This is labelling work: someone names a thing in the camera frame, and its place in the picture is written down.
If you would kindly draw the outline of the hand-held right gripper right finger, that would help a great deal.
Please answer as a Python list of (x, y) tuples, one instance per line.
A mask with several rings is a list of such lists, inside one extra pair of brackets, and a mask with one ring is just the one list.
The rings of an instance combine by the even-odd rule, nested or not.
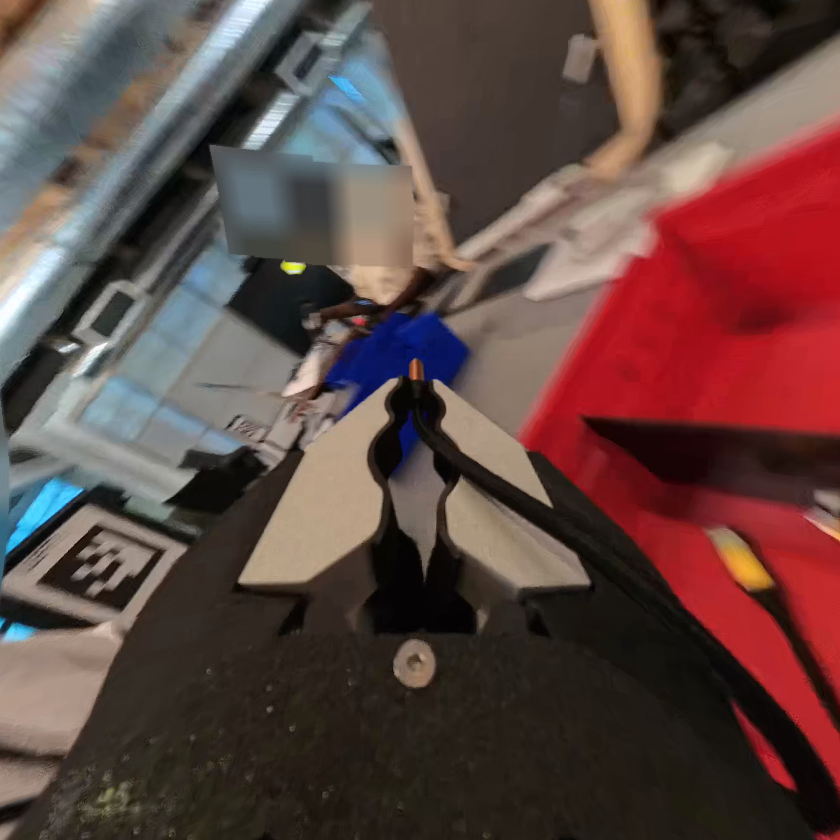
[[(524, 447), (441, 381), (428, 384), (433, 431), (526, 495), (553, 508)], [(586, 592), (590, 576), (577, 553), (480, 489), (437, 448), (438, 499), (426, 593), (447, 616), (469, 608), (489, 616), (504, 602)]]

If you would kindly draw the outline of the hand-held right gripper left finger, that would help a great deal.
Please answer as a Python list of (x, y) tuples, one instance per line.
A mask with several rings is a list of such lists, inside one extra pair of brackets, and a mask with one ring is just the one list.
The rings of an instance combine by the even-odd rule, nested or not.
[(282, 627), (420, 627), (421, 557), (390, 487), (412, 406), (391, 379), (302, 454), (238, 577), (290, 602)]

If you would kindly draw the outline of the blue plastic bin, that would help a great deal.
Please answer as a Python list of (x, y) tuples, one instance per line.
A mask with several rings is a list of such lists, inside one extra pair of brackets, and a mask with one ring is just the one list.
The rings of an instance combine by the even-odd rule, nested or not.
[(452, 384), (469, 357), (468, 346), (437, 314), (410, 318), (398, 312), (370, 335), (349, 343), (327, 377), (333, 390), (348, 390), (343, 419), (392, 379), (408, 375), (413, 360), (423, 364), (427, 381)]

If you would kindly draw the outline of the red plastic bin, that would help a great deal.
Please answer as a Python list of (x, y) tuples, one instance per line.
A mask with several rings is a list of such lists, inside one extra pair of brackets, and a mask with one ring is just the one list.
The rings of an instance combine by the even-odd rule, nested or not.
[(520, 433), (615, 520), (761, 681), (838, 779), (838, 730), (774, 620), (707, 535), (758, 551), (838, 692), (838, 532), (799, 506), (658, 479), (585, 416), (839, 436), (838, 132), (661, 213), (652, 252), (597, 301)]

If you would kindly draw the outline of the grey desk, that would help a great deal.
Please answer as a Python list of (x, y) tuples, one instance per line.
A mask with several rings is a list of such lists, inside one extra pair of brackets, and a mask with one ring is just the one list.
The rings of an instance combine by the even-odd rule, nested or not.
[[(836, 131), (837, 36), (764, 82), (741, 103), (655, 154), (652, 163), (703, 141), (718, 141), (735, 153), (717, 185), (666, 206), (662, 213), (710, 192), (741, 170)], [(521, 433), (597, 301), (614, 281), (546, 301), (509, 292), (454, 315), (450, 325), (473, 351), (454, 383), (456, 391), (507, 431)]]

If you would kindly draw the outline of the black and white marker board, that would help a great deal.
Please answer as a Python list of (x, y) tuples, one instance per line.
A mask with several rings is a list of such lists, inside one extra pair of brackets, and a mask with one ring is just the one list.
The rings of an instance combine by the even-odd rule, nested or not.
[(129, 627), (187, 548), (136, 518), (81, 502), (11, 552), (2, 604), (70, 623)]

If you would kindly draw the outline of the black bin divider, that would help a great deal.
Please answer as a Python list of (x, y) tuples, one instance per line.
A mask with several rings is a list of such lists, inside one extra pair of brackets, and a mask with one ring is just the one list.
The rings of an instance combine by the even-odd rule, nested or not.
[(838, 433), (584, 416), (601, 440), (658, 479), (808, 505), (839, 490)]

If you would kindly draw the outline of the white crumpled sheet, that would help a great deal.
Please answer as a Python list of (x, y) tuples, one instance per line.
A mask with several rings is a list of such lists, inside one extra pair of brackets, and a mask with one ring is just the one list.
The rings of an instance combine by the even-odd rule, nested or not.
[(695, 143), (613, 184), (580, 165), (563, 168), (465, 244), (472, 267), (462, 270), (453, 310), (510, 291), (546, 301), (618, 278), (653, 247), (652, 213), (708, 189), (733, 157), (718, 141)]

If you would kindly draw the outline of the small white tag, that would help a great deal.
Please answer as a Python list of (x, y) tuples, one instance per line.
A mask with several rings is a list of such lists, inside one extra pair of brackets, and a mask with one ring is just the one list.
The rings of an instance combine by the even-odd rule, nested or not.
[(563, 79), (578, 85), (586, 84), (592, 75), (598, 53), (596, 38), (587, 34), (571, 36), (563, 65)]

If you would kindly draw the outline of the silver ventilation duct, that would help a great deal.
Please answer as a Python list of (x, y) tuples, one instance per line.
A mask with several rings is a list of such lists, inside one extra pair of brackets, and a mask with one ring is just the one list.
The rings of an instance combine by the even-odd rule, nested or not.
[(2, 62), (2, 381), (305, 2), (54, 2)]

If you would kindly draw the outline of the pale wooden frame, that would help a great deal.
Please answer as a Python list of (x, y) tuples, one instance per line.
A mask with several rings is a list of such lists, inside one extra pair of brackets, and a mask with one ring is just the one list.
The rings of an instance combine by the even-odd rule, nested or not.
[[(617, 182), (663, 99), (650, 2), (374, 2), (406, 115), (395, 134), (439, 260), (531, 189), (580, 165)], [(599, 45), (588, 82), (563, 79), (570, 37)]]

